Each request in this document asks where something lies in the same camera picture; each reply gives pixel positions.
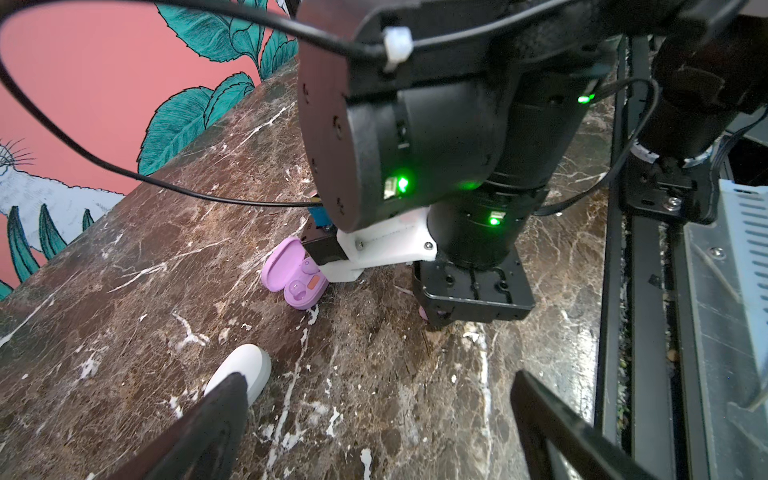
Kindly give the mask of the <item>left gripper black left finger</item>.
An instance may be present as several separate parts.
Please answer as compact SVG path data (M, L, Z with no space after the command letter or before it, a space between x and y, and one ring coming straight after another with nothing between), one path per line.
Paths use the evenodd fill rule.
M245 432L246 378L232 373L112 479L228 479Z

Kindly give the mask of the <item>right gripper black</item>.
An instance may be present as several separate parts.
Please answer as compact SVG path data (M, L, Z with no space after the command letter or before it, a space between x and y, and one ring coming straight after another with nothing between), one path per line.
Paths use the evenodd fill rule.
M412 292L420 315L436 329L456 321L521 321L535 306L516 249L488 270L462 268L443 259L419 261L413 265Z

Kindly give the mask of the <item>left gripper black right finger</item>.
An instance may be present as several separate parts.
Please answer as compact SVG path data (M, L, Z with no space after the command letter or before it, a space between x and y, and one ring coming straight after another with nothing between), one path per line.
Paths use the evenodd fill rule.
M515 374L510 401L532 479L566 479L566 465L583 479L653 477L529 372Z

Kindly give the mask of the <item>white earbud charging case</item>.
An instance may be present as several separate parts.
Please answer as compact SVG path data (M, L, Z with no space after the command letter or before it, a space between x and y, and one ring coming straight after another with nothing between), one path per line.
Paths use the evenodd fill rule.
M248 406L263 392L272 370L268 353L254 344L243 344L233 350L208 381L204 395L212 392L226 377L238 373L245 378Z

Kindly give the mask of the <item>purple earbud charging case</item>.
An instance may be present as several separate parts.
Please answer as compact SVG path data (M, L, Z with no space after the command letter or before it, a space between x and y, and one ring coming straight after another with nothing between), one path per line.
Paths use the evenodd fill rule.
M261 283L271 292L283 292L285 302L297 310L314 307L329 281L307 254L299 238L284 239L261 271Z

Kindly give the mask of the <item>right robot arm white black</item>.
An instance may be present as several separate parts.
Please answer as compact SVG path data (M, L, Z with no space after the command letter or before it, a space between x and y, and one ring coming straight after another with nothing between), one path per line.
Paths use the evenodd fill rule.
M549 182L608 81L621 37L658 35L638 124L597 185L627 207L708 224L718 138L767 104L767 7L757 1L306 1L301 21L383 49L345 59L303 44L299 119L326 218L301 237L312 302L323 282L411 263L436 327L525 318L534 300L515 242L562 212Z

